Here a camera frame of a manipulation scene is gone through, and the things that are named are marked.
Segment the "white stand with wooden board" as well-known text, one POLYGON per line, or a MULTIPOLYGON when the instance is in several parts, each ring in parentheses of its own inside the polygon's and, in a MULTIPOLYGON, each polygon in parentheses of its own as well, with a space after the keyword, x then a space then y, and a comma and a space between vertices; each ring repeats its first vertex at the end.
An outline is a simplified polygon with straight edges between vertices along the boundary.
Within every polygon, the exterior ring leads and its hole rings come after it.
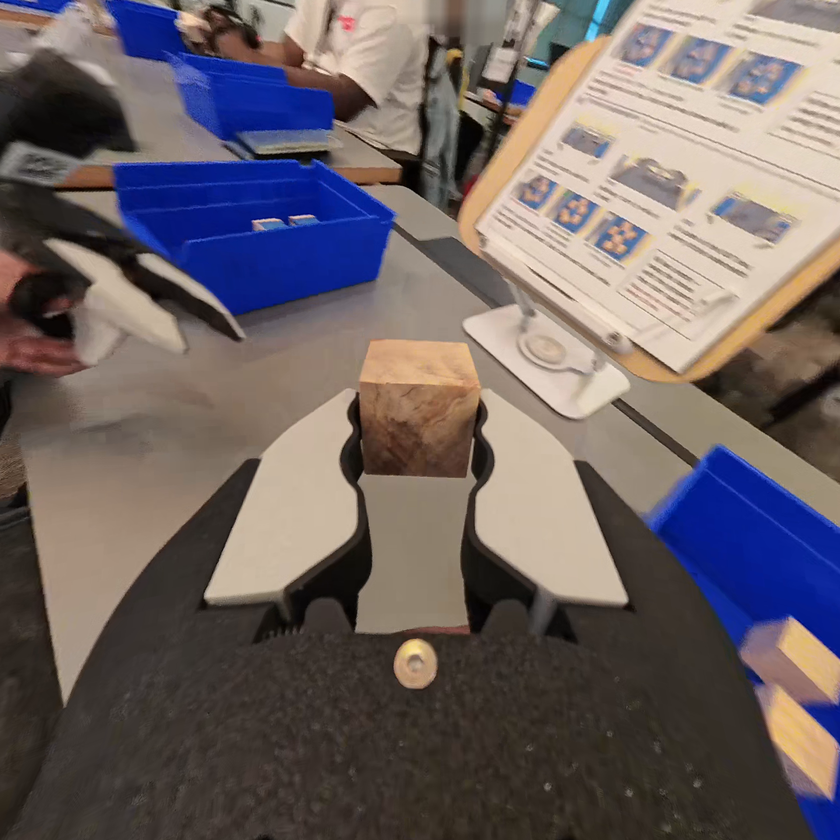
POLYGON ((557 414, 587 418, 629 390, 626 372, 648 382, 691 383, 717 372, 761 334, 785 317, 838 270, 838 240, 790 278, 718 345, 684 374, 677 374, 611 328, 578 311, 566 298, 545 297, 487 253, 476 232, 477 219, 505 187, 558 107, 570 96, 609 44, 600 37, 567 51, 518 117, 498 152, 465 199, 458 228, 469 250, 507 282, 514 302, 464 321, 468 336, 506 367, 557 414))

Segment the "grey table with wooden edge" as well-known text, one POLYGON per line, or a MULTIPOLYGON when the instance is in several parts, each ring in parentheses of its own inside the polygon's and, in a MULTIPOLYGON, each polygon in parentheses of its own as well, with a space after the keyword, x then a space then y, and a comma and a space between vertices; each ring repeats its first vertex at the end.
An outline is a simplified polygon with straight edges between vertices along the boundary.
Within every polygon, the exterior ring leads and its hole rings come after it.
MULTIPOLYGON (((124 55, 119 38, 106 29, 91 31, 86 46, 83 58, 103 67, 117 83, 137 150, 95 153, 59 185, 61 191, 111 191, 113 168, 120 163, 238 161, 220 140, 186 116, 167 64, 124 55)), ((325 163, 362 186, 401 180, 399 164, 342 128, 335 130, 325 163)))

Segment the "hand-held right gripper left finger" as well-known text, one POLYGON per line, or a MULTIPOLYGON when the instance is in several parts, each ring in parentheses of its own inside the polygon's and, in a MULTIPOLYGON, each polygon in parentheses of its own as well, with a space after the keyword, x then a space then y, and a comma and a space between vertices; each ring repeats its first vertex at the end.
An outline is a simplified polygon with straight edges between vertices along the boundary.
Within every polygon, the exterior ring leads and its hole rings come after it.
POLYGON ((293 595, 356 535, 358 479, 341 463, 356 398, 340 391, 263 452, 206 586, 207 606, 270 603, 291 620, 293 595))

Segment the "grey jacket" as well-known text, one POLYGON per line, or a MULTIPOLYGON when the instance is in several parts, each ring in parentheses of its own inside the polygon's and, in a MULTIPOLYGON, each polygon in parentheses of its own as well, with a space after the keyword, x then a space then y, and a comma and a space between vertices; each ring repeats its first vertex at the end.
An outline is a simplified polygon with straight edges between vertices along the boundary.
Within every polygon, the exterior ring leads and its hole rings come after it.
POLYGON ((444 211, 455 192, 460 115, 469 87, 469 63, 458 37, 432 33, 421 108, 423 129, 418 189, 444 211))

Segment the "printed instruction sheet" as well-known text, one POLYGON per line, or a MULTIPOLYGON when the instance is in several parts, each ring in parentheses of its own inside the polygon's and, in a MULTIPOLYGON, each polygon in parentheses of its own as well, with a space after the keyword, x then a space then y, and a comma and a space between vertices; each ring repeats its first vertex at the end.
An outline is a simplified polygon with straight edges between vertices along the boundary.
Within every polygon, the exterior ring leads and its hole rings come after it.
POLYGON ((684 374, 838 240, 838 2, 635 2, 477 219, 684 374))

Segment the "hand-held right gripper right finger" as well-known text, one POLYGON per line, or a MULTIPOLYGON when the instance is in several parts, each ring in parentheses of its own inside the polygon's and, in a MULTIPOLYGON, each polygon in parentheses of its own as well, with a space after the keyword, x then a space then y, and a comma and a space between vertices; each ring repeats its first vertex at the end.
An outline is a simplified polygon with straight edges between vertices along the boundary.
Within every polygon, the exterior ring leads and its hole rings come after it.
POLYGON ((536 634, 571 634, 563 607, 631 604, 569 450, 489 388, 474 429, 463 531, 469 629, 513 601, 536 634))

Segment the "dark grained wooden cube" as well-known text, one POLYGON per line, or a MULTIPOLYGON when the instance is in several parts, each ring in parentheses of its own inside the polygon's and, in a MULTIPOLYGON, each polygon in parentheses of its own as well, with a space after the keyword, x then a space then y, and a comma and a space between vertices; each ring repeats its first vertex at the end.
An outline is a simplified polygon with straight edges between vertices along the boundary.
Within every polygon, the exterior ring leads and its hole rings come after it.
POLYGON ((465 478, 480 394, 466 343, 371 341, 359 381, 364 471, 465 478))

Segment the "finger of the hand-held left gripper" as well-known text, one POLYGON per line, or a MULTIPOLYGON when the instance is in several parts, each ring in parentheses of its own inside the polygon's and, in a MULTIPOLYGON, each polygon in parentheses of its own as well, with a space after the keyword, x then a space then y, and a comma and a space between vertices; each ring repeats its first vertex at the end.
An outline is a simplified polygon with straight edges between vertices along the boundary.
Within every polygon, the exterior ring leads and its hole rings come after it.
POLYGON ((153 252, 139 253, 136 261, 136 287, 154 301, 175 304, 189 316, 232 341, 245 340, 245 333, 235 317, 197 280, 153 252))
POLYGON ((45 246, 90 282, 76 313, 89 313, 162 350, 174 354, 187 351, 175 316, 137 288, 112 259, 62 238, 48 238, 45 246))

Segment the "person's left hand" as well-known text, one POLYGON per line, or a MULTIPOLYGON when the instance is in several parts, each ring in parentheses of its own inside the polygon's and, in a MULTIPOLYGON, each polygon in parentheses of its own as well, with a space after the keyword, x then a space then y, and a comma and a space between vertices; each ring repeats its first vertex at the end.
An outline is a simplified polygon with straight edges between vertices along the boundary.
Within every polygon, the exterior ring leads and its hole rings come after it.
POLYGON ((17 283, 35 269, 15 255, 1 254, 1 372, 2 381, 12 374, 63 377, 87 369, 73 342, 45 336, 17 318, 8 301, 17 283))

